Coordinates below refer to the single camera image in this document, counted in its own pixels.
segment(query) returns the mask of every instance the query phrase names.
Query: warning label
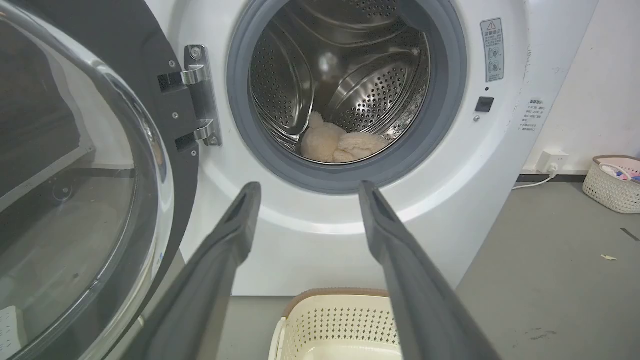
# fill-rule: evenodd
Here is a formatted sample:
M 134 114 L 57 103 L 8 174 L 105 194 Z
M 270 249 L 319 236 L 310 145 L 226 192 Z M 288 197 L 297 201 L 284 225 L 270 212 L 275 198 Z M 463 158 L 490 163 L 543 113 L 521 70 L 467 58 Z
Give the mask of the warning label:
M 544 101 L 533 98 L 527 105 L 527 111 L 525 111 L 522 120 L 518 125 L 520 131 L 530 131 L 532 134 L 536 133 L 536 130 L 542 128 L 542 119 L 547 112 L 547 107 Z
M 480 23 L 484 39 L 486 82 L 504 78 L 504 42 L 502 20 L 491 19 Z

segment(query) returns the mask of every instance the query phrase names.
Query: wall socket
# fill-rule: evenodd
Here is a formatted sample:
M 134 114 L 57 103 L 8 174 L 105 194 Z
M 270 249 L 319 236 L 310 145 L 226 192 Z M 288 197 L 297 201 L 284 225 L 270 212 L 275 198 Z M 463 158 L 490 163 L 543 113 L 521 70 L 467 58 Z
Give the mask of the wall socket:
M 561 150 L 544 150 L 542 155 L 540 155 L 540 159 L 538 159 L 536 170 L 543 174 L 547 174 L 549 173 L 551 164 L 556 164 L 557 171 L 560 172 L 567 160 L 569 160 L 569 154 Z

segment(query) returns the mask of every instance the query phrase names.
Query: laundry basket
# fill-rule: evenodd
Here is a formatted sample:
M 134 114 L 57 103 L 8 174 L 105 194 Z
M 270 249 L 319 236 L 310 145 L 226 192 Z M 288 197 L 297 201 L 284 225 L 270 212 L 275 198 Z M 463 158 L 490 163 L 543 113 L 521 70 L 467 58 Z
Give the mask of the laundry basket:
M 607 167 L 613 172 L 624 173 L 627 179 L 609 175 L 605 171 Z M 640 181 L 631 179 L 629 172 L 640 172 L 640 159 L 631 156 L 596 156 L 582 191 L 618 213 L 640 213 Z
M 307 291 L 291 301 L 271 340 L 269 360 L 402 359 L 386 291 Z

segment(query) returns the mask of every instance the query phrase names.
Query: screw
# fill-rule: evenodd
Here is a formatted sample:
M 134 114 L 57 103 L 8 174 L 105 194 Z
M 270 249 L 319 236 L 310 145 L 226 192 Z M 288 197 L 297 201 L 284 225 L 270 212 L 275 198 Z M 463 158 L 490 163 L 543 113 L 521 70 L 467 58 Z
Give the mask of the screw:
M 194 60 L 200 60 L 200 58 L 202 57 L 202 50 L 199 47 L 192 47 L 190 53 L 192 59 Z

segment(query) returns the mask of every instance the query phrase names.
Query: gray rubber gasket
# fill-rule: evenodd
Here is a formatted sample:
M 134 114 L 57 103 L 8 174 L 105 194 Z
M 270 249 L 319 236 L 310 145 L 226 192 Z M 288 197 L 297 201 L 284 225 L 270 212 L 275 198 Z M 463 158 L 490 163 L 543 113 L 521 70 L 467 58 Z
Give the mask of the gray rubber gasket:
M 255 44 L 287 0 L 251 0 L 237 23 L 227 59 L 227 89 L 236 126 L 253 155 L 277 176 L 321 193 L 355 193 L 362 180 L 384 186 L 420 165 L 436 148 L 456 117 L 467 80 L 467 48 L 449 0 L 400 1 L 407 23 L 427 34 L 431 81 L 422 109 L 404 136 L 381 154 L 348 165 L 305 161 L 277 145 L 259 121 L 249 89 Z

